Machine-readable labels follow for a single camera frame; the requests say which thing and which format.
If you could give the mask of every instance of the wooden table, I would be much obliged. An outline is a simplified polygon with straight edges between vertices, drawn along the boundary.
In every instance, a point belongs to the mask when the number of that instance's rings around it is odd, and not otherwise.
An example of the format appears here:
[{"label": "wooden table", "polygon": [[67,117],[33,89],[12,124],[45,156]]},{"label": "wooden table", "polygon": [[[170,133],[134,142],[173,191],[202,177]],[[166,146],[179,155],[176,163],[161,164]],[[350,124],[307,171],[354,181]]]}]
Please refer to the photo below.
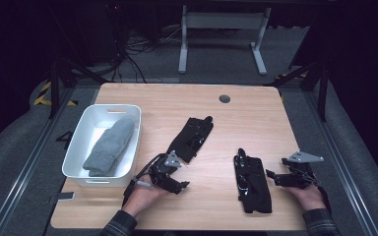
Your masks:
[{"label": "wooden table", "polygon": [[[221,95],[230,97],[220,102]],[[136,172],[165,152],[189,117],[214,118],[214,128],[198,155],[172,178],[189,186],[169,194],[138,216],[137,229],[303,230],[296,199],[268,178],[273,212],[247,214],[237,199],[233,157],[239,148],[260,157],[265,169],[286,173],[281,158],[298,150],[275,88],[207,85],[105,84],[96,104],[135,104],[142,110]],[[62,192],[73,201],[58,202],[55,228],[102,228],[121,208],[124,188],[80,187],[66,180]]]}]

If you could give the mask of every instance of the white plastic bin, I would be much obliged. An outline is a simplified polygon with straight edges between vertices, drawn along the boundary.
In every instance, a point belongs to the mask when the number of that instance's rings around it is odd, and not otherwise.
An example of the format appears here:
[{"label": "white plastic bin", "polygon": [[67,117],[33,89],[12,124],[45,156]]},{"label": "white plastic bin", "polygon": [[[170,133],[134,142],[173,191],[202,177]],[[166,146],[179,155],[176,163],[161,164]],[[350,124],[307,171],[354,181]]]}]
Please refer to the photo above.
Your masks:
[{"label": "white plastic bin", "polygon": [[[89,177],[89,170],[83,168],[96,141],[106,129],[123,116],[131,116],[135,121],[134,133],[118,163],[113,177]],[[96,104],[83,113],[63,162],[63,174],[84,187],[126,187],[135,171],[140,140],[141,109],[129,104]]]}]

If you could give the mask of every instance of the gray towel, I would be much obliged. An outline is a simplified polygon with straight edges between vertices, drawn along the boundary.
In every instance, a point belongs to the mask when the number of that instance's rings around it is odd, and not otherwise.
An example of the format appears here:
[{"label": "gray towel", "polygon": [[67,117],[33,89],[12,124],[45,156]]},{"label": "gray towel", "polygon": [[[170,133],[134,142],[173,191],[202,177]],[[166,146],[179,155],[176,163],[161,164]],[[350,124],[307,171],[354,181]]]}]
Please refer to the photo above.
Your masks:
[{"label": "gray towel", "polygon": [[111,177],[115,174],[116,166],[113,166],[118,157],[127,146],[134,132],[134,120],[131,117],[123,117],[110,129],[103,132],[92,148],[91,154],[83,164],[83,168],[90,170],[90,176]]}]

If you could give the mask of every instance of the person's hand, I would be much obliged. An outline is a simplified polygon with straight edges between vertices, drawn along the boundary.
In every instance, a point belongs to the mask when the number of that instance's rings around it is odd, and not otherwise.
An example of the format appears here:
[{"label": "person's hand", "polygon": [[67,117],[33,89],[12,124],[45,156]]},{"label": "person's hand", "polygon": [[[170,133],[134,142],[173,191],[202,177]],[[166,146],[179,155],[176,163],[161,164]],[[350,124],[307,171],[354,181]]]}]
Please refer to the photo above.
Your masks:
[{"label": "person's hand", "polygon": [[321,192],[315,185],[309,185],[304,189],[294,187],[284,187],[290,191],[300,202],[303,209],[326,208]]},{"label": "person's hand", "polygon": [[[140,180],[153,185],[149,175],[143,175]],[[127,203],[122,207],[122,210],[135,218],[141,211],[150,207],[167,193],[168,191],[154,185],[152,187],[145,187],[136,184]]]}]

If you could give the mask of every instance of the sleeve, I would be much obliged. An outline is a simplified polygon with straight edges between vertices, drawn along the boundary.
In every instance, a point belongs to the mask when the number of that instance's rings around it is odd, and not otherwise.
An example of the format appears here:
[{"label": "sleeve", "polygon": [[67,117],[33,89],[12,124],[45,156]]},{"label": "sleeve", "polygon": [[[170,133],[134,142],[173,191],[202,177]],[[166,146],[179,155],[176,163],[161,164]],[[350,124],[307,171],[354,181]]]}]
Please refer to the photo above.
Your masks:
[{"label": "sleeve", "polygon": [[311,209],[303,213],[302,216],[310,236],[342,235],[327,209]]},{"label": "sleeve", "polygon": [[129,236],[137,226],[137,220],[129,213],[119,210],[102,229],[99,236]]}]

